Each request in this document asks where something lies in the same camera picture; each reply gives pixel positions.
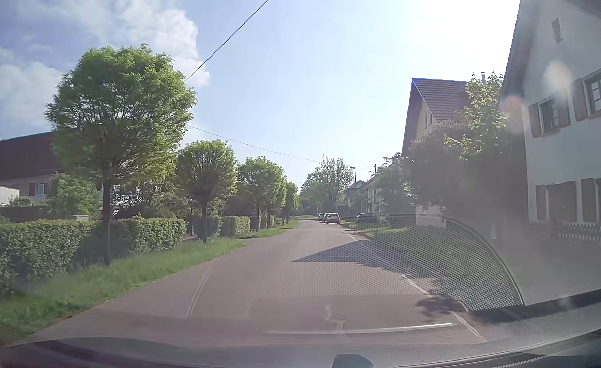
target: car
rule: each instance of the car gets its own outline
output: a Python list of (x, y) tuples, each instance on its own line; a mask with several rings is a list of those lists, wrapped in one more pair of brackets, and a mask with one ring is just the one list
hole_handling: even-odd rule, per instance
[(341, 219), (339, 218), (339, 213), (328, 213), (325, 216), (325, 223), (341, 223)]
[(356, 223), (377, 223), (378, 217), (375, 213), (360, 213), (355, 218)]

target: road marking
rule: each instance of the road marking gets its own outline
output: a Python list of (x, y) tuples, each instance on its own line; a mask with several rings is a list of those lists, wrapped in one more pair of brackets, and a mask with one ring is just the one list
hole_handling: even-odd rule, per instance
[[(351, 234), (348, 234), (347, 232), (345, 232), (345, 234), (348, 235), (348, 236), (350, 236), (351, 238), (353, 238), (353, 240), (355, 240), (356, 242), (362, 241), (362, 239), (356, 239), (354, 236), (352, 236)], [(369, 249), (369, 247), (367, 247), (366, 245), (362, 244), (362, 246), (366, 250), (370, 251), (370, 253), (373, 253), (376, 257), (380, 258), (382, 261), (385, 261), (384, 258), (382, 258), (376, 252), (374, 252), (371, 249)], [(403, 272), (398, 272), (398, 273), (402, 274), (403, 275), (403, 279), (405, 279), (406, 281), (408, 281), (411, 286), (414, 286), (417, 290), (421, 291), (421, 293), (423, 293), (425, 295), (430, 295), (430, 293), (428, 293), (424, 288), (421, 288), (416, 282), (414, 282), (414, 280), (412, 280), (409, 277), (407, 277), (406, 274), (403, 274)], [(455, 319), (458, 322), (460, 322), (462, 325), (464, 325), (472, 334), (476, 335), (479, 339), (483, 339), (485, 342), (488, 341), (484, 336), (482, 336), (482, 334), (480, 334), (478, 332), (478, 330), (475, 329), (475, 327), (473, 327), (472, 325), (470, 325), (464, 318), (462, 318), (462, 316), (460, 316), (459, 314), (453, 312), (452, 310), (449, 310), (448, 312), (451, 313), (452, 316), (455, 317)]]
[(404, 326), (404, 327), (386, 327), (380, 329), (344, 329), (344, 330), (317, 330), (317, 331), (306, 331), (306, 330), (270, 330), (267, 333), (278, 334), (278, 335), (341, 335), (349, 333), (385, 333), (385, 332), (402, 332), (412, 331), (417, 329), (434, 329), (440, 327), (454, 326), (452, 322), (440, 322), (431, 323), (429, 325), (416, 325), (416, 326)]
[(189, 318), (191, 316), (191, 313), (194, 312), (194, 308), (196, 308), (196, 303), (198, 303), (198, 298), (200, 297), (200, 292), (203, 291), (203, 288), (205, 287), (205, 283), (210, 278), (210, 274), (212, 273), (212, 270), (214, 270), (214, 263), (212, 263), (210, 265), (209, 269), (207, 271), (205, 271), (205, 274), (203, 275), (203, 279), (200, 280), (200, 283), (198, 284), (198, 288), (196, 289), (196, 293), (194, 293), (194, 297), (191, 298), (191, 304), (189, 305), (189, 309), (187, 310), (187, 317), (185, 317), (185, 318)]

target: blue sky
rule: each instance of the blue sky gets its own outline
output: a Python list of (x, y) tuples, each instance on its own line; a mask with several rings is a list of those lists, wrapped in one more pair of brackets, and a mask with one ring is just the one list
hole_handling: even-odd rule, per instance
[[(87, 48), (148, 43), (186, 75), (262, 0), (0, 0), (0, 139), (49, 130), (55, 84)], [(365, 168), (401, 150), (412, 77), (503, 73), (518, 0), (270, 0), (190, 81), (190, 123)], [(185, 142), (216, 137), (190, 129)], [(317, 163), (265, 155), (301, 184)], [(357, 172), (368, 178), (370, 169)]]

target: asphalt road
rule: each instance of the asphalt road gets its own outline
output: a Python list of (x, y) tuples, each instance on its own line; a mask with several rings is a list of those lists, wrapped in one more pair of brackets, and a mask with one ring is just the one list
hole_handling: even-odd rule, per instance
[(374, 244), (340, 225), (301, 221), (247, 243), (28, 341), (124, 337), (186, 348), (485, 341), (447, 303), (396, 272)]

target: window shutter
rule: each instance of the window shutter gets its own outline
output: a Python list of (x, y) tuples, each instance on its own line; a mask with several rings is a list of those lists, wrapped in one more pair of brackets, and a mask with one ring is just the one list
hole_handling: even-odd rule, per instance
[(537, 219), (546, 219), (546, 185), (535, 186), (535, 193), (537, 195)]
[(573, 110), (575, 121), (582, 121), (589, 116), (586, 108), (586, 97), (584, 97), (584, 82), (578, 78), (573, 82)]
[(527, 108), (530, 113), (530, 127), (532, 128), (532, 138), (541, 135), (541, 121), (539, 120), (539, 105), (532, 104)]
[(580, 190), (583, 196), (583, 221), (596, 221), (596, 180), (586, 178), (580, 180)]
[(564, 192), (565, 192), (565, 215), (564, 219), (569, 222), (577, 222), (578, 221), (578, 193), (575, 187), (575, 181), (565, 181), (564, 182)]
[(559, 126), (565, 127), (571, 125), (571, 115), (569, 114), (569, 96), (566, 91), (560, 91), (557, 94), (557, 117)]

